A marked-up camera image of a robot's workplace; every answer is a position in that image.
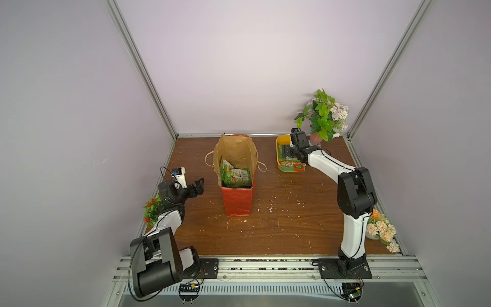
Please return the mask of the red paper bag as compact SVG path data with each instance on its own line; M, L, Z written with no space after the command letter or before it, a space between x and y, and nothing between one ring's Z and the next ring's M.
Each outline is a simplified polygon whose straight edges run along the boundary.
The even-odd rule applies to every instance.
M223 134L213 151L205 156L205 164L214 169L226 215L229 217L249 216L253 207L256 171L267 171L267 166L259 161L258 151L253 139L245 134ZM248 180L233 180L224 174L224 169L245 173Z

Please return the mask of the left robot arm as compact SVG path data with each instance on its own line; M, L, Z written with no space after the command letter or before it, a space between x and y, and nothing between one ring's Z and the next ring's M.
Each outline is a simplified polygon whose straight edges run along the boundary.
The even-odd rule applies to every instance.
M185 202L204 193L204 179L187 186L175 179L163 181L158 188L159 194L150 202L157 210L157 221L147 234L130 243L127 283L130 295L139 302L202 271L197 250L192 246L178 249L175 233L184 221Z

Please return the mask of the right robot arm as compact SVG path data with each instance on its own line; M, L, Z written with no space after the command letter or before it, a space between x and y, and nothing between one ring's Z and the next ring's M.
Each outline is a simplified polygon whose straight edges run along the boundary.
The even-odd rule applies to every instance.
M337 202L344 216L339 258L348 269L361 266L366 260L368 220L377 203L369 170L349 166L311 146L305 132L298 128L291 130L290 139L293 153L300 162L321 171L337 184Z

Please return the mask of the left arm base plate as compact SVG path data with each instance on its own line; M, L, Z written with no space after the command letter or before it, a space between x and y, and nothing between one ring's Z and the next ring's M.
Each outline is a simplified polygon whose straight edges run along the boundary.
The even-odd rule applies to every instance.
M184 279L215 280L218 277L218 269L218 258L201 258L184 270Z

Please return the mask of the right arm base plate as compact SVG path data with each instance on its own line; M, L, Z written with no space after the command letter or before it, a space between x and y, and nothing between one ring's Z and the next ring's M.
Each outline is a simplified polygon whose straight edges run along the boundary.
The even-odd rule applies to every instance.
M321 258L315 261L323 279L369 280L373 278L365 258Z

